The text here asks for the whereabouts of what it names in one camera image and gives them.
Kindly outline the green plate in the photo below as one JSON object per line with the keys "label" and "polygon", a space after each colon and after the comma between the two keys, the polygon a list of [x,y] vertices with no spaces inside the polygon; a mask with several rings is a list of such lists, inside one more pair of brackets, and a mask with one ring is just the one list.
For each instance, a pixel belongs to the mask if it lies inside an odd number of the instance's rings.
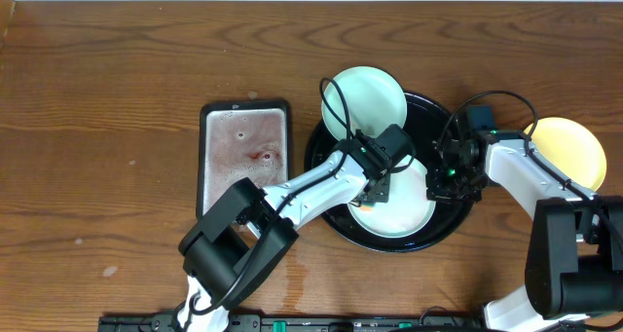
{"label": "green plate", "polygon": [[372,211],[354,204],[348,210],[366,231],[382,238],[405,238],[421,230],[432,218],[436,202],[426,196],[426,167],[414,159],[405,170],[389,179],[388,202],[375,203]]}
{"label": "green plate", "polygon": [[[356,66],[332,79],[340,88],[348,107],[350,130],[361,130],[371,137],[379,136],[389,125],[403,128],[407,119],[407,102],[398,82],[385,71],[371,66]],[[326,101],[346,124],[343,102],[332,82],[323,90]],[[346,138],[346,128],[321,103],[324,126],[337,140]]]}

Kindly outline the yellow plate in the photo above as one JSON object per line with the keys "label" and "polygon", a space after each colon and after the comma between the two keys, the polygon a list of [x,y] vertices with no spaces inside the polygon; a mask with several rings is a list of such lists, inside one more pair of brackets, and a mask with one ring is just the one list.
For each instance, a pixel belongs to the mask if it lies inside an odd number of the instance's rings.
{"label": "yellow plate", "polygon": [[549,117],[531,136],[537,151],[577,184],[597,191],[605,180],[606,156],[598,138],[579,123]]}

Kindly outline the green yellow sponge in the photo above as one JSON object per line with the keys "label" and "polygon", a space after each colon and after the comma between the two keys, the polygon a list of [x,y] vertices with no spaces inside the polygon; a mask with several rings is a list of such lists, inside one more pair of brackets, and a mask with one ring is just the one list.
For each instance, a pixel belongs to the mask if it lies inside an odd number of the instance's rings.
{"label": "green yellow sponge", "polygon": [[374,205],[372,203],[361,203],[358,207],[361,211],[372,211]]}

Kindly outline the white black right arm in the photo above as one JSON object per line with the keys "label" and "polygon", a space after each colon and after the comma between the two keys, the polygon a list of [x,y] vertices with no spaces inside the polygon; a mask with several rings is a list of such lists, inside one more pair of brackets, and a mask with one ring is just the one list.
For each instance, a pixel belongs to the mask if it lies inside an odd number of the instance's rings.
{"label": "white black right arm", "polygon": [[433,144],[435,201],[474,201],[489,183],[531,217],[524,285],[484,308],[499,331],[587,329],[590,316],[622,310],[622,199],[601,197],[548,162],[522,132],[478,130]]}

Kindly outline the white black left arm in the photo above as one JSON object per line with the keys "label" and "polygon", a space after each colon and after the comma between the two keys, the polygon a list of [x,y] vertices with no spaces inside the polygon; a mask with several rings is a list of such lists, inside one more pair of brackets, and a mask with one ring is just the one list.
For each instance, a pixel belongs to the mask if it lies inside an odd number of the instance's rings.
{"label": "white black left arm", "polygon": [[235,182],[178,245],[189,279],[178,329],[224,330],[221,316],[266,280],[298,229],[369,192],[412,152],[410,137],[392,125],[376,138],[349,135],[320,166],[284,183]]}

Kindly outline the black round tray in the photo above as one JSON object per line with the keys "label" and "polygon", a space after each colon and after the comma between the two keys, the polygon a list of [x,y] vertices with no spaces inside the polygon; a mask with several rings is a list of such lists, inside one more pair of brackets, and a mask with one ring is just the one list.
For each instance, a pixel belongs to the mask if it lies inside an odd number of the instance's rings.
{"label": "black round tray", "polygon": [[[432,141],[439,137],[451,113],[438,102],[417,92],[406,92],[407,120],[404,130],[412,137],[416,147],[416,160],[426,167],[441,165],[439,154]],[[322,122],[313,130],[305,153],[304,170],[324,162],[337,140]],[[333,207],[322,214],[322,219],[343,238],[381,252],[411,252],[428,248],[448,237],[468,216],[472,202],[439,203],[432,218],[412,235],[398,239],[384,239],[359,225],[344,205]]]}

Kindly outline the black rectangular soapy tray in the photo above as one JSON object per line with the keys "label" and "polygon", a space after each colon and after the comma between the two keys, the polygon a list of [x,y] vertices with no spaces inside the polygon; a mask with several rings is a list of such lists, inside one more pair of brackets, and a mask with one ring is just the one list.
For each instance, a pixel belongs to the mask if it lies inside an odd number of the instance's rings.
{"label": "black rectangular soapy tray", "polygon": [[290,116],[284,99],[218,101],[201,109],[197,218],[244,177],[259,188],[289,179]]}

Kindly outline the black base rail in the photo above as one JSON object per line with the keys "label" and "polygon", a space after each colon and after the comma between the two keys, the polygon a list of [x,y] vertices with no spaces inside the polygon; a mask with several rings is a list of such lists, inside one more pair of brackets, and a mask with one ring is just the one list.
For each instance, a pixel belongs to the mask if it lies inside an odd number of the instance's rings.
{"label": "black base rail", "polygon": [[[229,332],[376,332],[409,331],[486,331],[474,317],[441,315],[418,318],[341,318],[341,317],[261,317],[257,314],[229,316]],[[175,313],[144,316],[102,316],[98,332],[175,332],[183,331]]]}

